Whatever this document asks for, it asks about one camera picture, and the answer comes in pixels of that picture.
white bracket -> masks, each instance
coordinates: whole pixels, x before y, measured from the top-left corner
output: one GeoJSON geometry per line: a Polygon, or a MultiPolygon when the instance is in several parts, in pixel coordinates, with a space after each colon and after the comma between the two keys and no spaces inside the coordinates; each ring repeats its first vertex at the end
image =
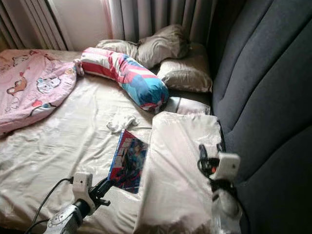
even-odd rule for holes
{"type": "Polygon", "coordinates": [[[240,157],[237,154],[218,153],[219,165],[209,177],[213,180],[225,179],[231,183],[235,179],[240,165],[240,157]]]}
{"type": "Polygon", "coordinates": [[[92,174],[88,172],[76,172],[73,182],[73,193],[75,200],[82,199],[86,201],[90,207],[88,215],[92,215],[96,210],[93,200],[89,196],[89,188],[92,186],[92,174]]]}

sofa backrest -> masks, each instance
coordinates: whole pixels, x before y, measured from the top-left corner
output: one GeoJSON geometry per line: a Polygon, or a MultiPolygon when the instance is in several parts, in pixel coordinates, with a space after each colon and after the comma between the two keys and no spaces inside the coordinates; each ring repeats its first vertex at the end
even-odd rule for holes
{"type": "Polygon", "coordinates": [[[312,1],[219,0],[207,50],[251,233],[312,233],[312,1]]]}

comic book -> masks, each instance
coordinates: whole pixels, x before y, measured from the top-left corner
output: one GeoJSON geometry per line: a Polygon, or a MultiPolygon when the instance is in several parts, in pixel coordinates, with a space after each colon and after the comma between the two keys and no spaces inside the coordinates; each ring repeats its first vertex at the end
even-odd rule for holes
{"type": "Polygon", "coordinates": [[[122,130],[108,180],[114,180],[116,187],[138,193],[147,147],[148,144],[122,130]]]}

mattress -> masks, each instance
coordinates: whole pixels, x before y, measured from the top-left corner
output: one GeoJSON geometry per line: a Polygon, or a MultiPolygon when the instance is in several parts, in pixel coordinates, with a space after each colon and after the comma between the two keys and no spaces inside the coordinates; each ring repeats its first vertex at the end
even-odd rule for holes
{"type": "MultiPolygon", "coordinates": [[[[64,61],[80,52],[48,51],[64,61]]],[[[152,114],[141,110],[116,82],[85,75],[73,92],[47,119],[15,130],[0,139],[0,226],[26,230],[50,189],[77,171],[93,173],[93,184],[108,175],[119,134],[106,127],[120,115],[133,114],[138,126],[129,131],[148,142],[152,114]]],[[[84,219],[78,233],[131,233],[141,191],[130,194],[112,187],[99,207],[84,219]]],[[[50,218],[74,201],[72,186],[61,184],[43,206],[38,220],[50,218]]],[[[45,224],[34,231],[42,233],[45,224]]]]}

white curtain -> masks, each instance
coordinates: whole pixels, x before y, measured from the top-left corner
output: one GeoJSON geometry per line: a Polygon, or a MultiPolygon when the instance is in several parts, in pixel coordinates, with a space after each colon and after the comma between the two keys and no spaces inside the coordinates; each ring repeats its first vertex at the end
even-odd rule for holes
{"type": "Polygon", "coordinates": [[[43,0],[1,0],[0,30],[11,48],[66,50],[43,0]]]}
{"type": "Polygon", "coordinates": [[[108,0],[114,39],[138,41],[181,24],[191,41],[205,44],[215,0],[108,0]]]}

